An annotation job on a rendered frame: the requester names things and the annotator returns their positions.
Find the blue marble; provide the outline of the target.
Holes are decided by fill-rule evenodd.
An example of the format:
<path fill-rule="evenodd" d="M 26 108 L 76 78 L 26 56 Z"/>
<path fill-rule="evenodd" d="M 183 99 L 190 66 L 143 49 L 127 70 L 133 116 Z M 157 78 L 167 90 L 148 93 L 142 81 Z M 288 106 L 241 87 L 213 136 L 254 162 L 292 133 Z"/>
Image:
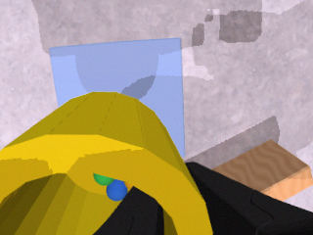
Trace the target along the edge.
<path fill-rule="evenodd" d="M 124 180 L 115 179 L 106 187 L 106 195 L 110 200 L 121 201 L 128 195 L 128 187 L 126 187 Z"/>

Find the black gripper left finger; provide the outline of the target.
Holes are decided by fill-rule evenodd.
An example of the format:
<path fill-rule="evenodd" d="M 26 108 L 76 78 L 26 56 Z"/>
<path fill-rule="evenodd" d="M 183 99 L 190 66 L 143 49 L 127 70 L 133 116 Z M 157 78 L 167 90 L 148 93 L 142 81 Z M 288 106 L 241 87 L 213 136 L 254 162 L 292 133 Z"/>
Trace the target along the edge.
<path fill-rule="evenodd" d="M 164 235 L 163 208 L 133 185 L 94 235 Z"/>

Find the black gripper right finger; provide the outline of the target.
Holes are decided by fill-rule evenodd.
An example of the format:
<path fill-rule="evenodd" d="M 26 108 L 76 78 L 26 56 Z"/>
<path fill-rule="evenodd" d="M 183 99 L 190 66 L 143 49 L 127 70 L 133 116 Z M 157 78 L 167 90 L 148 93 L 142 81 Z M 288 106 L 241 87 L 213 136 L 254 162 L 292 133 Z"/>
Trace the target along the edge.
<path fill-rule="evenodd" d="M 313 211 L 275 200 L 196 162 L 184 165 L 206 201 L 212 235 L 313 235 Z"/>

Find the yellow cup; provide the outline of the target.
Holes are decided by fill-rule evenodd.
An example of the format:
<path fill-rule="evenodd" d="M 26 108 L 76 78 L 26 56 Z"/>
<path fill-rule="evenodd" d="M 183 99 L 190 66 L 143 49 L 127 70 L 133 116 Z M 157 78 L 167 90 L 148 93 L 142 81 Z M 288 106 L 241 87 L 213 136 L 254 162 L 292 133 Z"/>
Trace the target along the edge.
<path fill-rule="evenodd" d="M 122 200 L 110 200 L 93 172 L 153 196 L 164 235 L 214 234 L 156 113 L 107 91 L 70 99 L 0 150 L 0 235 L 94 235 Z"/>

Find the tan wooden block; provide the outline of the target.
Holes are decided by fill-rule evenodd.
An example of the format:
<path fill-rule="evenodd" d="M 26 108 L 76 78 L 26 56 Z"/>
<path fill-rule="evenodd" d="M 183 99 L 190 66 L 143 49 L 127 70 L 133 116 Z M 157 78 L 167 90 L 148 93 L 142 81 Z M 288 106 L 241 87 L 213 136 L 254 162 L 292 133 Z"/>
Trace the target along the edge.
<path fill-rule="evenodd" d="M 313 185 L 309 165 L 271 140 L 213 169 L 275 200 L 289 199 Z"/>

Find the orange marble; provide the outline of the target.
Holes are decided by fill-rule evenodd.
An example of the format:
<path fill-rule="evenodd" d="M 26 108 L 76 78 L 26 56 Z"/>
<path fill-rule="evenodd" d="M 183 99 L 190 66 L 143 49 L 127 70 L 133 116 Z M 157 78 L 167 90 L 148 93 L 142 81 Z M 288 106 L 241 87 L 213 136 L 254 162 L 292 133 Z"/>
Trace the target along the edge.
<path fill-rule="evenodd" d="M 133 184 L 128 183 L 128 181 L 124 181 L 126 187 L 128 187 L 129 189 L 132 189 Z"/>

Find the green marble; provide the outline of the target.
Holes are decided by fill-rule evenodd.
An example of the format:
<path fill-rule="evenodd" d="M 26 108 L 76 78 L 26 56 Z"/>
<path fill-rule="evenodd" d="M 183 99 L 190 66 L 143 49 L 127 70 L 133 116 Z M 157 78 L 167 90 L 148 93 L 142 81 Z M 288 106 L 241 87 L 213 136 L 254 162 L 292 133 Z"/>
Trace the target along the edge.
<path fill-rule="evenodd" d="M 93 177 L 94 177 L 95 183 L 99 185 L 109 185 L 114 181 L 113 177 L 99 175 L 99 173 L 94 173 L 94 172 L 93 172 Z"/>

